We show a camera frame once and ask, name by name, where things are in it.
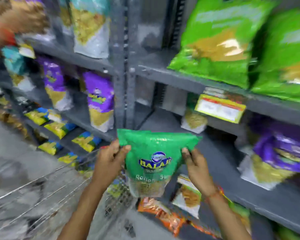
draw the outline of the teal snack packet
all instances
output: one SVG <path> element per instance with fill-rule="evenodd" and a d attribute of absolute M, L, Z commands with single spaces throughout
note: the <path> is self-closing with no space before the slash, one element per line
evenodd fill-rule
<path fill-rule="evenodd" d="M 300 9 L 273 16 L 251 91 L 300 102 Z"/>
<path fill-rule="evenodd" d="M 134 197 L 161 197 L 171 176 L 183 164 L 181 149 L 193 150 L 201 139 L 190 133 L 118 129 L 121 146 L 131 145 L 125 160 Z"/>
<path fill-rule="evenodd" d="M 168 68 L 248 88 L 252 40 L 275 3 L 198 0 Z"/>

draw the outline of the shopping cart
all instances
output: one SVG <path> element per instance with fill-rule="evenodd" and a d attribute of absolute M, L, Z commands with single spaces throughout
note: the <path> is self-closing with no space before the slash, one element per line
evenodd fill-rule
<path fill-rule="evenodd" d="M 94 162 L 96 153 L 89 153 L 79 167 Z M 90 180 L 91 177 L 64 165 L 0 196 L 0 240 L 56 239 Z M 120 175 L 102 196 L 88 240 L 122 239 L 123 234 L 134 237 L 133 226 L 125 218 L 125 212 L 134 203 Z"/>

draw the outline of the blue and yellow snack packet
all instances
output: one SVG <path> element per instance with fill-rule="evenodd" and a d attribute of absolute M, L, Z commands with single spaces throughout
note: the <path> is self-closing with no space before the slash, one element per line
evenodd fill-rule
<path fill-rule="evenodd" d="M 74 138 L 72 142 L 78 144 L 87 152 L 92 152 L 93 149 L 95 149 L 95 147 L 100 144 L 101 139 L 99 137 L 93 136 L 90 132 L 86 131 L 80 136 Z"/>
<path fill-rule="evenodd" d="M 60 122 L 52 122 L 44 126 L 44 128 L 48 129 L 49 131 L 53 132 L 59 139 L 62 139 L 69 131 L 72 131 L 76 128 L 76 124 L 72 123 L 60 123 Z"/>
<path fill-rule="evenodd" d="M 36 123 L 37 125 L 42 125 L 46 122 L 49 121 L 48 118 L 48 110 L 45 108 L 37 108 L 33 111 L 30 111 L 28 113 L 24 114 L 25 116 L 27 116 L 30 120 L 32 120 L 34 123 Z"/>
<path fill-rule="evenodd" d="M 73 152 L 69 152 L 67 155 L 59 157 L 58 161 L 70 164 L 71 167 L 77 168 L 79 165 L 79 157 Z"/>
<path fill-rule="evenodd" d="M 63 149 L 63 146 L 60 145 L 59 142 L 48 140 L 47 142 L 38 146 L 38 148 L 45 151 L 46 153 L 49 153 L 50 155 L 55 155 L 57 152 Z"/>

